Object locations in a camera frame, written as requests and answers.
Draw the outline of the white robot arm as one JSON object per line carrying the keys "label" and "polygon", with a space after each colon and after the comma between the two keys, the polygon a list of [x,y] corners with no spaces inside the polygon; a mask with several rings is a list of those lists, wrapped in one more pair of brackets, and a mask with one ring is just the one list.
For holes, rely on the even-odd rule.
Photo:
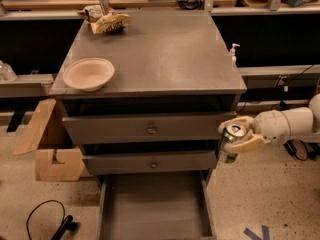
{"label": "white robot arm", "polygon": [[218,150],[228,154],[250,152],[266,144],[285,144],[289,140],[320,141],[320,95],[307,107],[270,110],[255,117],[241,116],[220,124]]}

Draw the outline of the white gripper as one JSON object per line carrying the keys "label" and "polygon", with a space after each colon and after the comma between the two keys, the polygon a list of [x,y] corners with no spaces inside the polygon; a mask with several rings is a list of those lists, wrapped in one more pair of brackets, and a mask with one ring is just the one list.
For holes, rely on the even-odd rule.
{"label": "white gripper", "polygon": [[251,152],[266,144],[284,144],[290,137],[290,126],[284,113],[271,110],[258,114],[254,119],[250,116],[240,116],[222,122],[218,132],[226,129],[230,134],[247,134],[252,130],[255,134],[241,141],[227,143],[224,148],[231,154]]}

